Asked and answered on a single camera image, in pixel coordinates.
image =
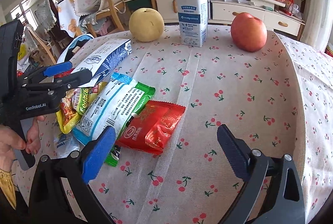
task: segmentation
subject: white curtain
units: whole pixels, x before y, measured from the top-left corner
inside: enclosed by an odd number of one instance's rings
[[[333,24],[333,0],[306,0],[308,12],[301,42],[324,52]]]

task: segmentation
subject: red apple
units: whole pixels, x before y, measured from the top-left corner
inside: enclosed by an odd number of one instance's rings
[[[240,13],[235,17],[230,33],[236,46],[249,52],[259,51],[267,40],[264,22],[249,13]]]

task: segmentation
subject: white plastic bottle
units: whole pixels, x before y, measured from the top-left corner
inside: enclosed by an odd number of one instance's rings
[[[177,0],[181,43],[201,47],[206,41],[207,0]]]

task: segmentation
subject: yellow sleeve cuff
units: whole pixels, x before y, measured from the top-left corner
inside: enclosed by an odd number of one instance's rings
[[[0,188],[10,205],[16,209],[16,196],[12,180],[12,174],[0,169]]]

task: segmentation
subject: apple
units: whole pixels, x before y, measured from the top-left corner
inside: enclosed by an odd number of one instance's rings
[[[249,13],[240,13],[235,17],[230,33],[235,45],[249,52],[259,51],[267,40],[264,22]]]
[[[129,30],[139,41],[157,40],[163,34],[164,21],[157,10],[141,8],[130,16]]]

